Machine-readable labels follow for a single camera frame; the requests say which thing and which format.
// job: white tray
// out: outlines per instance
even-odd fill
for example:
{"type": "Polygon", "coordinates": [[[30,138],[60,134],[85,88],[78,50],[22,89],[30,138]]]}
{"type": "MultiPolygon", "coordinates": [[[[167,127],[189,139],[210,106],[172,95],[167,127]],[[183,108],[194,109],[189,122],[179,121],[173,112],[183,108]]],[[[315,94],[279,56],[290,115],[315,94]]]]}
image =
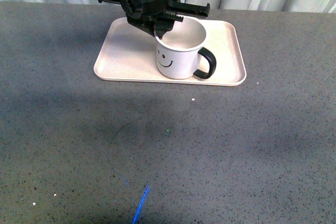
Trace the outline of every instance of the white tray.
{"type": "MultiPolygon", "coordinates": [[[[172,80],[162,75],[156,66],[156,40],[128,24],[126,18],[115,20],[105,38],[94,64],[95,74],[108,81],[164,82],[213,86],[236,86],[246,79],[242,53],[233,25],[224,21],[199,20],[206,28],[205,47],[216,57],[217,68],[207,80],[190,77],[172,80]]],[[[202,57],[199,67],[208,71],[202,57]]]]}

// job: gray table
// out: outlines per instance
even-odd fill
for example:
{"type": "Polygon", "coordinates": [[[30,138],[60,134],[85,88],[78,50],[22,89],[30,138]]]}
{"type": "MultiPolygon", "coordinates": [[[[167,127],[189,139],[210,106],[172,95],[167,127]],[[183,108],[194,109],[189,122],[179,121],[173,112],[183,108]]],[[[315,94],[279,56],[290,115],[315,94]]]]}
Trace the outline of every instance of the gray table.
{"type": "Polygon", "coordinates": [[[132,223],[146,186],[139,223],[336,221],[335,14],[212,10],[232,88],[98,79],[123,16],[0,3],[1,223],[132,223]]]}

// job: smiley face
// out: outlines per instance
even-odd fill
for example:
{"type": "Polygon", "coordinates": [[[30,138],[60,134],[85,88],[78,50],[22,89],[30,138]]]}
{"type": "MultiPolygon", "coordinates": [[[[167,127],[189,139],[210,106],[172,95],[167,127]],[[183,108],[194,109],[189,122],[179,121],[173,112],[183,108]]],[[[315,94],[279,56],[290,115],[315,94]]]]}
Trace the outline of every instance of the smiley face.
{"type": "Polygon", "coordinates": [[[159,61],[159,59],[157,59],[157,60],[158,60],[159,64],[160,64],[162,67],[164,67],[164,68],[168,68],[168,67],[170,67],[170,66],[173,64],[173,61],[171,60],[171,61],[170,61],[170,64],[168,64],[168,65],[165,66],[165,65],[163,65],[163,64],[159,61]]]}

